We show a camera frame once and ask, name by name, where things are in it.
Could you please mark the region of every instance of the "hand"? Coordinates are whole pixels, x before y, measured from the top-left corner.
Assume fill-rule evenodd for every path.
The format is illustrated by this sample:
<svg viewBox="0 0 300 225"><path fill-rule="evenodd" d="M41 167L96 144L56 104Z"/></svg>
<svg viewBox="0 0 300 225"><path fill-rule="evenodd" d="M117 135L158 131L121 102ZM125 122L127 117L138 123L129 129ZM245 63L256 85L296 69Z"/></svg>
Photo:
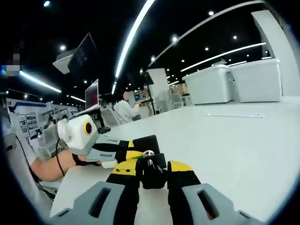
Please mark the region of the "hand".
<svg viewBox="0 0 300 225"><path fill-rule="evenodd" d="M78 159L79 159L80 161L85 162L86 156L78 155ZM98 164L98 165L101 165L101 161L94 162L94 163L95 163L95 164Z"/></svg>

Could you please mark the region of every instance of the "ceiling light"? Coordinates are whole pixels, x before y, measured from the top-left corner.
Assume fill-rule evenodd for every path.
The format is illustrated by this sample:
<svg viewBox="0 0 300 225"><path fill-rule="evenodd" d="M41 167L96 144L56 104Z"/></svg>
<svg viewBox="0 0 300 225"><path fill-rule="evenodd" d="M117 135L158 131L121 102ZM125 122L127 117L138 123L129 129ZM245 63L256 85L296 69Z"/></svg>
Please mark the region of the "ceiling light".
<svg viewBox="0 0 300 225"><path fill-rule="evenodd" d="M44 2L44 7L47 7L50 4L50 1L45 1Z"/></svg>
<svg viewBox="0 0 300 225"><path fill-rule="evenodd" d="M173 83L170 83L169 86L170 86L170 85L173 85L173 84L176 84L176 83L178 83L178 82L179 82L179 81L175 81L175 82L173 82Z"/></svg>
<svg viewBox="0 0 300 225"><path fill-rule="evenodd" d="M143 18L145 17L146 13L148 12L149 8L151 7L151 5L154 3L155 0L147 0L145 5L143 6L142 10L140 11L139 15L137 16L135 23L133 24L130 33L127 37L127 40L125 42L124 48L122 50L122 54L118 63L118 67L117 67L117 71L116 71L116 76L118 77L120 75L121 72L121 68L123 66L124 60L125 60L125 56L128 52L128 49L130 47L130 44L133 40L133 37L135 36L135 33L138 29L138 27L140 26Z"/></svg>
<svg viewBox="0 0 300 225"><path fill-rule="evenodd" d="M52 86L50 86L50 85L48 85L48 84L46 84L46 83L44 83L44 82L39 81L39 80L36 79L36 78L33 78L32 76L29 76L28 74L24 73L23 71L20 71L20 75L22 75L23 77L25 77L25 78L27 78L27 79L29 79L29 80L35 82L35 83L38 83L38 84L40 84L40 85L42 85L42 86L44 86L44 87L46 87L46 88L49 88L49 89L52 89L52 90L54 90L54 91L56 91L56 92L61 93L61 90L58 90L58 89L56 89L56 88L54 88L54 87L52 87Z"/></svg>
<svg viewBox="0 0 300 225"><path fill-rule="evenodd" d="M117 82L115 82L112 86L112 95L114 94L114 90L116 89Z"/></svg>
<svg viewBox="0 0 300 225"><path fill-rule="evenodd" d="M242 63L245 63L245 62L247 62L247 61L237 62L237 63L233 63L233 64L230 64L230 65L227 65L227 66L231 67L231 66L235 66L235 65L242 64Z"/></svg>
<svg viewBox="0 0 300 225"><path fill-rule="evenodd" d="M177 41L177 37L174 36L174 37L172 38L172 41L173 41L173 42L176 42L176 41Z"/></svg>
<svg viewBox="0 0 300 225"><path fill-rule="evenodd" d="M81 102L85 102L84 100L82 100L82 99L80 99L80 98L78 98L78 97L71 96L71 98L74 98L74 99L76 99L76 100L78 100L78 101L81 101Z"/></svg>
<svg viewBox="0 0 300 225"><path fill-rule="evenodd" d="M228 55L228 54L230 54L230 53L234 53L234 52L237 52L237 51L240 51L240 50L244 50L244 49L252 48L252 47L257 47L257 46L261 46L261 45L265 45L265 44L266 44L265 42L262 42L262 43L258 43L258 44L254 44L254 45L248 45L248 46L245 46L245 47L242 47L242 48L237 48L237 49L231 50L231 51L229 51L229 52L225 52L225 53L216 55L216 56L214 56L214 57L211 57L211 58L209 58L209 59L203 60L203 61L201 61L201 62L198 62L198 63L196 63L196 64L193 64L193 65L191 65L191 66L189 66L189 67L187 67L187 68L182 69L181 72L186 71L186 70L188 70L188 69L190 69L190 68L193 68L193 67L195 67L195 66L198 66L198 65L200 65L200 64L202 64L202 63L208 62L208 61L210 61L210 60L219 58L219 57L221 57L221 56L223 56L223 55Z"/></svg>

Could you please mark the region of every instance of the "computer monitor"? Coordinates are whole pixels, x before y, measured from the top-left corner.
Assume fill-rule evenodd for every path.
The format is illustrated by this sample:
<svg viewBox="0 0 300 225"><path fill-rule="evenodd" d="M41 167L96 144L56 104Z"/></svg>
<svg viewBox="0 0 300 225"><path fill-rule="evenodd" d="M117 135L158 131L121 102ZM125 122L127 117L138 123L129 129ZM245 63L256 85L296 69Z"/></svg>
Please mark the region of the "computer monitor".
<svg viewBox="0 0 300 225"><path fill-rule="evenodd" d="M99 83L98 79L85 90L85 109L99 105Z"/></svg>

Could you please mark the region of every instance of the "white desk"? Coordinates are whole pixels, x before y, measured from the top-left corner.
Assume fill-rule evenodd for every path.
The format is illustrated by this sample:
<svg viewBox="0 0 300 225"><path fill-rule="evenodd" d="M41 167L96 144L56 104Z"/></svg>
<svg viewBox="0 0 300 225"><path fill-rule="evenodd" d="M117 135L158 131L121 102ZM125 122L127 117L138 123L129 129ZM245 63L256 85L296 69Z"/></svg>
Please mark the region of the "white desk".
<svg viewBox="0 0 300 225"><path fill-rule="evenodd" d="M202 183L229 197L236 210L266 221L289 194L300 169L299 115L300 98L296 97L280 103L188 106L113 127L110 135L130 140L156 134L166 160L190 165ZM78 195L105 180L110 171L93 166L71 168L51 215L72 208ZM140 189L140 193L135 224L172 224L166 189Z"/></svg>

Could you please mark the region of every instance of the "white counter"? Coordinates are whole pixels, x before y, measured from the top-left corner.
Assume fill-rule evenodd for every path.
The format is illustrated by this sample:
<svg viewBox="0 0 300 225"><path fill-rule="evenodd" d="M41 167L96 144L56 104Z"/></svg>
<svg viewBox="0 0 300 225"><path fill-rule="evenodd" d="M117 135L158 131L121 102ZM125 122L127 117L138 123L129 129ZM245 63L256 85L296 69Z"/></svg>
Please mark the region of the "white counter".
<svg viewBox="0 0 300 225"><path fill-rule="evenodd" d="M261 115L264 118L206 114ZM236 210L266 221L289 194L300 169L300 98L280 103L188 106L113 127L111 136L132 140L155 134L166 160L190 165L202 183L229 197ZM74 199L111 170L71 168L51 216L72 208ZM135 224L172 224L167 189L140 189Z"/></svg>

